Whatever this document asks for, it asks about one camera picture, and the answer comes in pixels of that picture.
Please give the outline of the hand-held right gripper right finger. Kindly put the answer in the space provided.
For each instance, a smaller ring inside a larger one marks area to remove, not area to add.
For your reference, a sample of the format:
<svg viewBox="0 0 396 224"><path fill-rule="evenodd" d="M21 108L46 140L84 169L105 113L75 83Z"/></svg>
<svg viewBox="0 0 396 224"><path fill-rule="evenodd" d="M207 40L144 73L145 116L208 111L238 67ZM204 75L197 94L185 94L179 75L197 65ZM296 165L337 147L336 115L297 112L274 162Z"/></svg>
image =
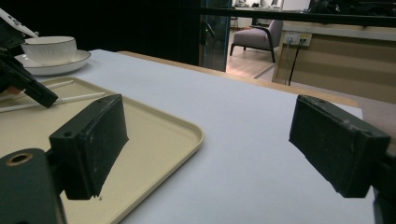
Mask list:
<svg viewBox="0 0 396 224"><path fill-rule="evenodd" d="M343 197L363 198L370 187L391 197L390 136L342 108L298 96L290 142Z"/></svg>

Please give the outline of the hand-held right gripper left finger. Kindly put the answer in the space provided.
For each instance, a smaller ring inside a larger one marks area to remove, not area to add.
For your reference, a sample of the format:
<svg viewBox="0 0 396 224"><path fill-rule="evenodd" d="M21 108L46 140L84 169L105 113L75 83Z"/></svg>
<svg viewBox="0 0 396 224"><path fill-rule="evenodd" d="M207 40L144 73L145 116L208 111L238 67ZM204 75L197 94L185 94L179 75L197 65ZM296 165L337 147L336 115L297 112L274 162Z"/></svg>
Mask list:
<svg viewBox="0 0 396 224"><path fill-rule="evenodd" d="M98 99L50 137L50 150L63 167L69 200L89 200L100 194L117 157L128 142L122 96Z"/></svg>

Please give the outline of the white ribbed bowl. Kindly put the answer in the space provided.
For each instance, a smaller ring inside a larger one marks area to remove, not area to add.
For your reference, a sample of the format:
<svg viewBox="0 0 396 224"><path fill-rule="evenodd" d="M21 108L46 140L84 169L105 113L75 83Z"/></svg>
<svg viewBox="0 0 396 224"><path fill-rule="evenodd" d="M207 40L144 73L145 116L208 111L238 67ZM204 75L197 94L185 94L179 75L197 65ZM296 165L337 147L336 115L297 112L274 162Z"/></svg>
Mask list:
<svg viewBox="0 0 396 224"><path fill-rule="evenodd" d="M28 59L44 65L70 62L77 53L73 36L41 36L27 38L21 48Z"/></svg>

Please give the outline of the white plate with dark rim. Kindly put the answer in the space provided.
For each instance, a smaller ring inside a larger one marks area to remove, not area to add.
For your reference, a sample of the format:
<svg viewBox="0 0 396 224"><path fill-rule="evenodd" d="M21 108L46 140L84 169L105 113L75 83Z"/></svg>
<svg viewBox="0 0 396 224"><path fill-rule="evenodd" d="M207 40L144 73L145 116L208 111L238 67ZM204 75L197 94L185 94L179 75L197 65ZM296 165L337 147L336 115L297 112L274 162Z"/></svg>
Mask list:
<svg viewBox="0 0 396 224"><path fill-rule="evenodd" d="M86 50L78 50L76 56L68 63L58 65L42 65L30 60L25 54L15 57L33 76L55 76L76 71L85 66L91 54Z"/></svg>

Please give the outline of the beige plastic tray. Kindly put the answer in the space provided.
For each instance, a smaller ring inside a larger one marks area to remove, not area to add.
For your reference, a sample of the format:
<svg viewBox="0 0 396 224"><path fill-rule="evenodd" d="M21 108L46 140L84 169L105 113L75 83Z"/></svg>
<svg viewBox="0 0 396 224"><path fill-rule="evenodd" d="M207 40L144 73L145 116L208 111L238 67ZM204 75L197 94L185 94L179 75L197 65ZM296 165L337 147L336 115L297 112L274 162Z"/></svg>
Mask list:
<svg viewBox="0 0 396 224"><path fill-rule="evenodd" d="M49 149L50 134L92 102L4 110L33 101L24 94L0 93L0 158L29 147ZM61 195L68 224L118 224L203 143L203 131L190 122L128 97L123 107L129 141L98 197L72 201Z"/></svg>

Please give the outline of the wooden counter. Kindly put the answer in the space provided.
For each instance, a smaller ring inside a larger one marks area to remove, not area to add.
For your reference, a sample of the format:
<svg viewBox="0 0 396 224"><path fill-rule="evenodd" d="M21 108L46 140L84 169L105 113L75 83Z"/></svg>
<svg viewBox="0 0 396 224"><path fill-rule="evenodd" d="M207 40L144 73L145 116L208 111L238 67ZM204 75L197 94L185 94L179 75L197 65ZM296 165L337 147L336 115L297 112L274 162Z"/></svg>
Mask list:
<svg viewBox="0 0 396 224"><path fill-rule="evenodd" d="M272 80L396 104L396 28L286 21L312 35L308 47L279 45Z"/></svg>

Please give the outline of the pale blue table cover sheet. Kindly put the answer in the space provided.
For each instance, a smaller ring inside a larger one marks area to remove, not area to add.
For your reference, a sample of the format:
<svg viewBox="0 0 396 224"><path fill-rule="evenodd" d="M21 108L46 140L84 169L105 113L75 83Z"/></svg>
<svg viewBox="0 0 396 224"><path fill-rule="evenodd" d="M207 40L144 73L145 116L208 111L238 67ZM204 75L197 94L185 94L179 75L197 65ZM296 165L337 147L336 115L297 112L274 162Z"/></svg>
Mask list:
<svg viewBox="0 0 396 224"><path fill-rule="evenodd" d="M205 132L122 224L374 224L372 195L343 198L290 143L293 94L99 49L73 75Z"/></svg>

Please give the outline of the black horizontal bar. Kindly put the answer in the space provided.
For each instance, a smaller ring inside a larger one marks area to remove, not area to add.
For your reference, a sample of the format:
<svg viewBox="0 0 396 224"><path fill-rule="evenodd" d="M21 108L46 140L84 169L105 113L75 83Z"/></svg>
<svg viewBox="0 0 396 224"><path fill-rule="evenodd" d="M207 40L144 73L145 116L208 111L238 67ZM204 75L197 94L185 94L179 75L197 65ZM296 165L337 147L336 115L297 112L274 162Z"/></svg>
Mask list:
<svg viewBox="0 0 396 224"><path fill-rule="evenodd" d="M275 12L264 10L238 10L228 8L199 8L200 14L216 16L238 16L245 18L263 18L282 21L304 21L322 24L345 24L396 28L396 17L371 17L351 15L313 14L297 12Z"/></svg>

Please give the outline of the black bag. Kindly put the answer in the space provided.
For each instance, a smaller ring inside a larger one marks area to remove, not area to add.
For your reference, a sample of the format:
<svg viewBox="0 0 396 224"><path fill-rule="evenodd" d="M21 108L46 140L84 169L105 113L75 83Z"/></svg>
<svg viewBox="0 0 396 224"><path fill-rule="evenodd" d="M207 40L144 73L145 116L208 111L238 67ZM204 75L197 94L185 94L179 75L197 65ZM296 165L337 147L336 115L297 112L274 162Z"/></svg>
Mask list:
<svg viewBox="0 0 396 224"><path fill-rule="evenodd" d="M312 0L309 13L396 17L396 2L386 0Z"/></svg>

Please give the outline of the dark glass door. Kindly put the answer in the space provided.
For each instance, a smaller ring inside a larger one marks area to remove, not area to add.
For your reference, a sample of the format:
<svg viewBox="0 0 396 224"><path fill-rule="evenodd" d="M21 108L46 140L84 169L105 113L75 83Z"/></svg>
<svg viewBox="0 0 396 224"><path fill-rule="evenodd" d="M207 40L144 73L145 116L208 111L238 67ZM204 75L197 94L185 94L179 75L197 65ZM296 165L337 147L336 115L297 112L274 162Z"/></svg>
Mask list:
<svg viewBox="0 0 396 224"><path fill-rule="evenodd" d="M224 72L227 64L230 19L220 15L200 15L200 62L204 68Z"/></svg>

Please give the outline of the office desk with monitors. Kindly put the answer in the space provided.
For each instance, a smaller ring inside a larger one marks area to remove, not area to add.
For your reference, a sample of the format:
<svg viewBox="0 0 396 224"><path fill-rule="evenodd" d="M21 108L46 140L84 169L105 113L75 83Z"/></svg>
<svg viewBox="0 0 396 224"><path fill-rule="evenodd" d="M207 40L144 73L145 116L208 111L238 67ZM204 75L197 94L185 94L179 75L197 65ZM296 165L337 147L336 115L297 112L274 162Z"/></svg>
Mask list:
<svg viewBox="0 0 396 224"><path fill-rule="evenodd" d="M232 6L236 8L280 9L283 6L283 0L232 0Z"/></svg>

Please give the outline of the wall power outlet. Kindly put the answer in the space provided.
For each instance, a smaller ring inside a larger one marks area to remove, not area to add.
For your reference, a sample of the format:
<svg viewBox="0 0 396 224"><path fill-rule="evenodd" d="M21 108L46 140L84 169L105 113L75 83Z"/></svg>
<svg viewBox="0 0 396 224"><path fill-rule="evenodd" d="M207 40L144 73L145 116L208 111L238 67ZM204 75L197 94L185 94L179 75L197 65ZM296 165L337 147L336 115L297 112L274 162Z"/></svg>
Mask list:
<svg viewBox="0 0 396 224"><path fill-rule="evenodd" d="M311 39L312 35L309 33L286 32L284 34L283 43L290 46L301 45L308 47L310 45Z"/></svg>

